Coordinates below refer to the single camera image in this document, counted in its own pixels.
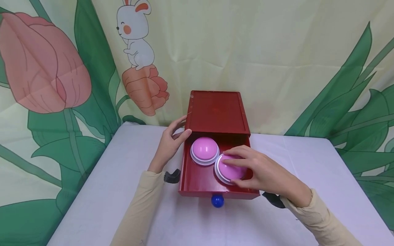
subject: black clip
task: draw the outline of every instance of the black clip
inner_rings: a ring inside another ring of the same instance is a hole
[[[264,192],[262,196],[265,197],[275,207],[278,207],[280,209],[286,208],[283,202],[281,201],[280,196],[267,192]]]
[[[170,184],[176,184],[179,183],[180,180],[180,170],[176,169],[172,174],[169,172],[165,172],[164,174],[164,182],[170,183]]]

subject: cartoon rabbit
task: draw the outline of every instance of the cartoon rabbit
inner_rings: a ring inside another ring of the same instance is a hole
[[[131,5],[131,0],[125,0],[125,5],[118,9],[116,29],[127,44],[124,52],[136,70],[150,66],[154,61],[153,49],[144,40],[149,33],[145,15],[150,13],[151,5],[147,0],[138,0],[135,5]]]

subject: tulip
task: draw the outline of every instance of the tulip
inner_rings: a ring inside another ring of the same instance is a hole
[[[140,70],[130,68],[122,74],[123,85],[127,94],[148,116],[156,114],[156,109],[162,107],[168,100],[167,82],[158,76],[154,65]]]
[[[53,23],[25,13],[3,13],[0,53],[15,100],[37,113],[83,104],[91,81],[78,51]]]

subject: white table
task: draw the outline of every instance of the white table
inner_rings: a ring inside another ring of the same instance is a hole
[[[48,245],[107,246],[146,170],[164,127],[123,124],[66,213]],[[394,245],[394,237],[326,139],[252,134],[251,146],[317,190],[331,211],[364,246]],[[180,168],[182,147],[168,163]],[[147,245],[317,246],[287,209],[264,197],[226,200],[182,197],[166,184]]]

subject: fabric backdrop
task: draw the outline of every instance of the fabric backdrop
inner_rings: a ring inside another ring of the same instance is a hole
[[[394,1],[0,7],[0,245],[45,245],[118,127],[167,125],[191,90],[240,91],[254,133],[328,138],[394,230]]]

